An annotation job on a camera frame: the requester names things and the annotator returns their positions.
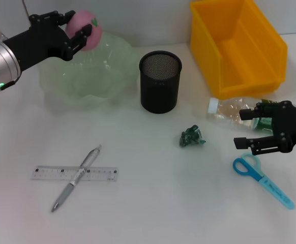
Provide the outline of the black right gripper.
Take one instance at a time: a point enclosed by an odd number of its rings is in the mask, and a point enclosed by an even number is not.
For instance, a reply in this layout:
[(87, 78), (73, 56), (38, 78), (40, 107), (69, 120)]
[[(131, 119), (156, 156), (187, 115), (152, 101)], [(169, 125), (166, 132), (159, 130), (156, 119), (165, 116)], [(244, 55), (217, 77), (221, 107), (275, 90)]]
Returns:
[(254, 109), (241, 109), (241, 120), (272, 117), (273, 136), (234, 138), (237, 149), (251, 149), (252, 155), (289, 153), (296, 145), (296, 107), (291, 101), (277, 104), (256, 103)]

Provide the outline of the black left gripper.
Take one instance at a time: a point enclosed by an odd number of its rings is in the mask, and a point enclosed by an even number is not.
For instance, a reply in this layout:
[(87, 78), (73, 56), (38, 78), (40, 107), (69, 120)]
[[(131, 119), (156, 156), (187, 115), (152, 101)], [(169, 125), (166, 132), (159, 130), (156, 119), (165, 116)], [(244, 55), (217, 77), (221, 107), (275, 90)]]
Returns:
[(61, 29), (75, 14), (74, 10), (65, 14), (58, 11), (33, 14), (29, 17), (31, 26), (28, 30), (4, 41), (17, 58), (22, 71), (50, 57), (70, 61), (72, 50), (77, 53), (86, 46), (87, 38), (92, 33), (91, 24), (83, 26), (71, 39)]

